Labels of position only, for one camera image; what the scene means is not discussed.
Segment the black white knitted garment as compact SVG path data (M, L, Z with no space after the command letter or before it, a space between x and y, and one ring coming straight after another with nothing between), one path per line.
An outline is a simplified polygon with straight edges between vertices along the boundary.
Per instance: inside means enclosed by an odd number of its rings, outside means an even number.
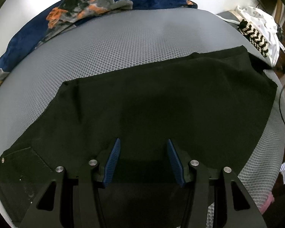
M269 43L266 38L246 20L242 20L237 30L261 53L264 58L268 57Z

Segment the grey mesh mattress cover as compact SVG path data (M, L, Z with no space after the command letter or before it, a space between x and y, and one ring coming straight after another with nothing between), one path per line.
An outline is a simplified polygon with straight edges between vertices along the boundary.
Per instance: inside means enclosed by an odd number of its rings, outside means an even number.
M271 193L284 153L282 86L252 44L207 11L177 8L105 15L38 47L0 87L0 158L43 113L63 82L241 46L266 64L264 73L277 85L269 119L240 172L229 166L212 169L190 161L192 181L185 185L192 196L176 227L256 227L252 219L260 215ZM97 173L97 158L80 169L77 190L71 193L74 219L70 227L106 227ZM2 215L13 227L68 227L61 220L66 179L64 167L56 167L19 225L13 224L0 200Z

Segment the navy floral blanket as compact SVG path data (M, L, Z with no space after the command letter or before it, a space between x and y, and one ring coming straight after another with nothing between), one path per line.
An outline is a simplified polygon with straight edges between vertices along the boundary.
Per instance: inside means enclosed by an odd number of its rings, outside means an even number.
M0 57L0 86L32 51L55 36L91 19L126 10L193 8L190 0L60 0L27 22Z

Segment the white dotted cloth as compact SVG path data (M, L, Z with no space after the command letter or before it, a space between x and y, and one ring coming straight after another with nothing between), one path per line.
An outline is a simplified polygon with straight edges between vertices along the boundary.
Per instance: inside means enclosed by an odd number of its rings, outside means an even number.
M251 6L237 6L235 11L264 36L269 44L267 59L271 67L275 67L279 58L279 40L277 36L278 26L274 18L263 10Z

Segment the black pants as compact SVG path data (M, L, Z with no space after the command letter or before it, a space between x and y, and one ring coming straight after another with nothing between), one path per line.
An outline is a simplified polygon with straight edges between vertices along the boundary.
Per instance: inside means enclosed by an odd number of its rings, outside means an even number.
M192 192L168 143L206 167L240 172L259 142L277 85L265 63L236 47L63 82L47 108L0 158L0 200L19 225L56 167L67 173L61 220L70 227L79 172L102 155L106 227L176 227Z

